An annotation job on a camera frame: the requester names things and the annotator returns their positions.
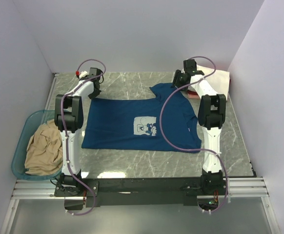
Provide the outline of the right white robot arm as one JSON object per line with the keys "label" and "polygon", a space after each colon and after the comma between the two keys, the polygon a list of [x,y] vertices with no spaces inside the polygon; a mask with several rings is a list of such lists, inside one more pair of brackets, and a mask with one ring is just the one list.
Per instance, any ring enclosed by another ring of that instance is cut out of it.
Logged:
{"label": "right white robot arm", "polygon": [[[195,59],[206,59],[213,65],[209,74],[198,70]],[[216,72],[216,65],[204,56],[195,56],[183,61],[183,70],[176,70],[172,86],[178,91],[192,87],[200,98],[198,123],[203,130],[204,163],[199,189],[203,193],[212,193],[225,186],[224,169],[219,159],[220,136],[225,122],[226,96],[218,93],[206,80]]]}

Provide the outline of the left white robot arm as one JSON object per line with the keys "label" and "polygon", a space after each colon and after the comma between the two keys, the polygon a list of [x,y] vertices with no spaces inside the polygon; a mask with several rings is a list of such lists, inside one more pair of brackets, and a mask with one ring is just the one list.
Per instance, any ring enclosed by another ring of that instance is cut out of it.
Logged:
{"label": "left white robot arm", "polygon": [[103,75],[104,71],[99,68],[90,68],[88,72],[77,71],[77,85],[67,93],[56,96],[54,123],[62,140],[60,183],[63,186],[77,187],[81,182],[79,138],[84,122],[82,102],[100,94]]}

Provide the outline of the blue t shirt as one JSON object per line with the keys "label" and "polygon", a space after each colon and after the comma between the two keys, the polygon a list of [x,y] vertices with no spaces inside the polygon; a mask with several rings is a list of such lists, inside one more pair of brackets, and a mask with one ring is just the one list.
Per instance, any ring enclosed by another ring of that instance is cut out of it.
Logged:
{"label": "blue t shirt", "polygon": [[189,100],[170,83],[150,88],[154,98],[91,101],[84,149],[178,151],[198,149],[197,117]]}

